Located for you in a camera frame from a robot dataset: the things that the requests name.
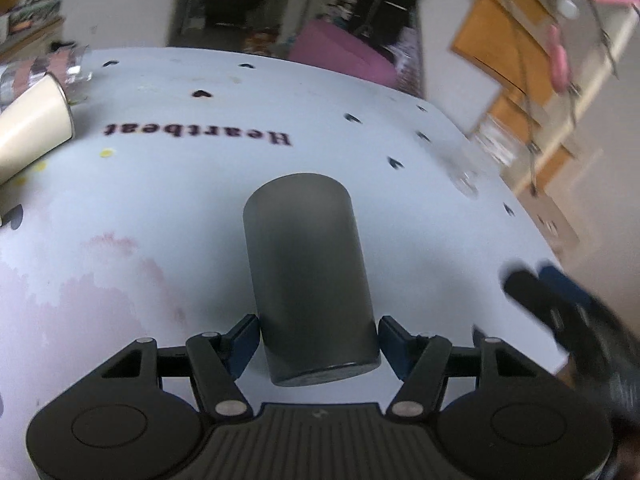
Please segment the dark grey plastic cup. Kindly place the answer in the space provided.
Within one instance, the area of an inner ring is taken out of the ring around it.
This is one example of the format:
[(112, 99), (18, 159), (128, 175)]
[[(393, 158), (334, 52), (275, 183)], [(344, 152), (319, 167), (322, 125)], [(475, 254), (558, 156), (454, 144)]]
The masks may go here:
[(272, 382), (336, 382), (380, 364), (352, 199), (322, 174), (258, 188), (243, 210), (250, 275)]

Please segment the cream paper cup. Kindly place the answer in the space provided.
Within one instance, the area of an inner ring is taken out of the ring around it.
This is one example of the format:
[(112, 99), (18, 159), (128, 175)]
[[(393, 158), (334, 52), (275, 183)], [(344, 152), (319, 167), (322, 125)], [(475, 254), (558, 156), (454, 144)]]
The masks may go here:
[(70, 103), (46, 73), (1, 113), (0, 180), (6, 183), (75, 135)]

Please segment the clear pink-banded plastic cup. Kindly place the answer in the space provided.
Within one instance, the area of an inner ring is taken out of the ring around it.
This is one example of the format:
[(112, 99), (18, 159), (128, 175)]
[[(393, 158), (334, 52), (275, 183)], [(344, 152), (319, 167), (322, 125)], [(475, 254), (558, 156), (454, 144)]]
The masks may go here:
[(46, 75), (52, 75), (74, 105), (86, 98), (92, 78), (87, 46), (62, 47), (55, 52), (15, 61), (1, 69), (1, 109), (5, 110)]

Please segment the clear stemmed glass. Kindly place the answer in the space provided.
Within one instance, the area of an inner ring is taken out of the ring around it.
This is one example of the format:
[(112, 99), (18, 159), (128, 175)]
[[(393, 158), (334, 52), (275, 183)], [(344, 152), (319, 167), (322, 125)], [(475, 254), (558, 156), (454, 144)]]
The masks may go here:
[(523, 151), (523, 143), (498, 119), (486, 116), (476, 130), (445, 157), (447, 174), (465, 196), (476, 197), (477, 183), (500, 176)]

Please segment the pink padded stair railing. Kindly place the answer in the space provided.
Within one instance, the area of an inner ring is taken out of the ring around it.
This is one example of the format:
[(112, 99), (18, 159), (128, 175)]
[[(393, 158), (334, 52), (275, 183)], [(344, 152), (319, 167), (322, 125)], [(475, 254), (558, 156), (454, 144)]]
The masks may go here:
[[(598, 31), (600, 45), (605, 52), (608, 65), (612, 68), (612, 73), (617, 77), (617, 66), (613, 55), (613, 40), (605, 30), (601, 14), (597, 4), (606, 6), (620, 6), (621, 8), (634, 9), (639, 13), (639, 0), (586, 0), (588, 9), (591, 12), (594, 24)], [(573, 92), (577, 89), (572, 78), (570, 68), (570, 56), (565, 45), (562, 26), (558, 21), (554, 21), (548, 28), (548, 53), (549, 53), (549, 73), (552, 88), (556, 93)]]

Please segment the pink pouf seat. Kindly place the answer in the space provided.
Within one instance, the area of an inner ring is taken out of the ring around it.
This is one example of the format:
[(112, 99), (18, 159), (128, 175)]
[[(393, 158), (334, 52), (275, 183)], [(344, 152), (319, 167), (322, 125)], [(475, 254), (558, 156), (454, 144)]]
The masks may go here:
[(395, 88), (394, 64), (346, 30), (322, 20), (310, 21), (288, 54), (291, 62), (330, 70)]

